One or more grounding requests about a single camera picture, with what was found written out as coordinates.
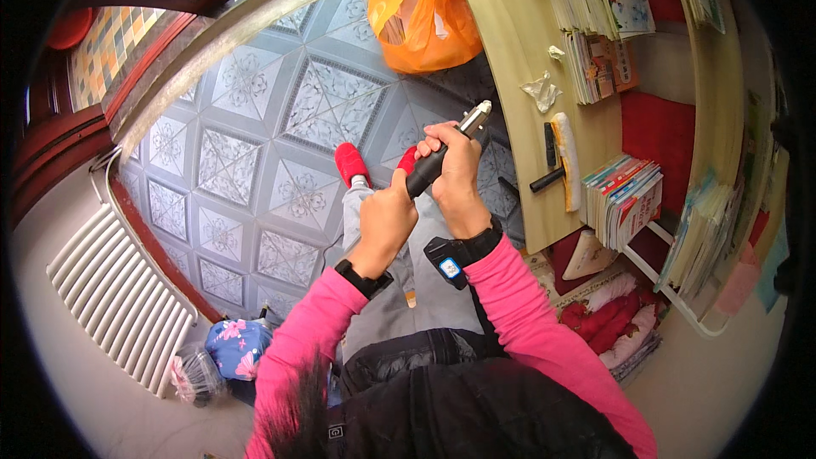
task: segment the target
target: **colorful tile wall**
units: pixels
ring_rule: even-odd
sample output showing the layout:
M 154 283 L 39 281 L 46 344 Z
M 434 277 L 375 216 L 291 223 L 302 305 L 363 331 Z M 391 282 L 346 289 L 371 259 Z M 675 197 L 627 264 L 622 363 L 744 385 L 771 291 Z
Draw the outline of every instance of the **colorful tile wall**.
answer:
M 113 79 L 164 9 L 102 8 L 71 55 L 71 100 L 78 111 L 102 101 Z

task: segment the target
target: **pink long-sleeve shirt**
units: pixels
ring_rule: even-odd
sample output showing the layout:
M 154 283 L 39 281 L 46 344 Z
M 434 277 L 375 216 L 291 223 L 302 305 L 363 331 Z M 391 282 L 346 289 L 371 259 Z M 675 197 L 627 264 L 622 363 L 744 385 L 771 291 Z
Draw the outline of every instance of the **pink long-sleeve shirt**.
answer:
M 657 457 L 655 437 L 643 416 L 587 343 L 558 323 L 555 308 L 506 236 L 490 255 L 464 270 L 511 358 L 537 369 L 606 415 L 640 459 Z M 255 428 L 246 457 L 272 456 L 264 425 L 281 413 L 298 368 L 311 364 L 315 348 L 327 363 L 333 361 L 352 316 L 367 301 L 328 268 L 292 309 L 260 360 Z

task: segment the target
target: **floral bag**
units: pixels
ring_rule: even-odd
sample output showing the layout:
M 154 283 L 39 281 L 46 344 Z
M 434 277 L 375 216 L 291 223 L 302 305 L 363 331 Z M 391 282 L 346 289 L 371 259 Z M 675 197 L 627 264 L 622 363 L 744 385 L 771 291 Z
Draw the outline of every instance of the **floral bag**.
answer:
M 258 360 L 264 354 L 272 332 L 254 321 L 219 321 L 207 334 L 207 352 L 227 379 L 255 379 Z

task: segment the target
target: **black wristwatch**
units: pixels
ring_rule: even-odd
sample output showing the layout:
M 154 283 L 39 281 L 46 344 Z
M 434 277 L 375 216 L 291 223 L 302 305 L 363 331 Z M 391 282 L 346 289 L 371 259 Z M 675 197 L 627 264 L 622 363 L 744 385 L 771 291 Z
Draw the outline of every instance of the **black wristwatch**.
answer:
M 480 261 L 493 252 L 502 240 L 502 223 L 490 214 L 490 227 L 469 240 L 446 240 L 436 237 L 425 247 L 425 256 L 437 271 L 456 289 L 468 286 L 468 278 L 462 268 Z
M 383 271 L 382 275 L 377 280 L 366 279 L 357 274 L 352 267 L 351 261 L 343 259 L 334 267 L 340 276 L 349 281 L 363 296 L 371 300 L 374 294 L 386 287 L 394 281 L 393 277 L 388 274 L 388 271 Z

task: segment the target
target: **wooden desk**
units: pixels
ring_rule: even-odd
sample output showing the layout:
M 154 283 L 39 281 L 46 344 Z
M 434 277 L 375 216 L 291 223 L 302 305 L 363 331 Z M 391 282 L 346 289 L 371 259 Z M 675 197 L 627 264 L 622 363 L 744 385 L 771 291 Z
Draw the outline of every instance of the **wooden desk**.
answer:
M 482 35 L 499 99 L 507 121 L 516 163 L 521 212 L 528 252 L 536 252 L 581 227 L 577 212 L 564 208 L 564 185 L 553 184 L 534 195 L 530 183 L 544 176 L 544 123 L 565 112 L 572 125 L 581 177 L 621 152 L 620 100 L 608 97 L 577 105 L 566 65 L 550 58 L 547 48 L 561 46 L 561 31 L 550 0 L 467 0 Z M 563 95 L 542 114 L 519 86 L 545 71 Z

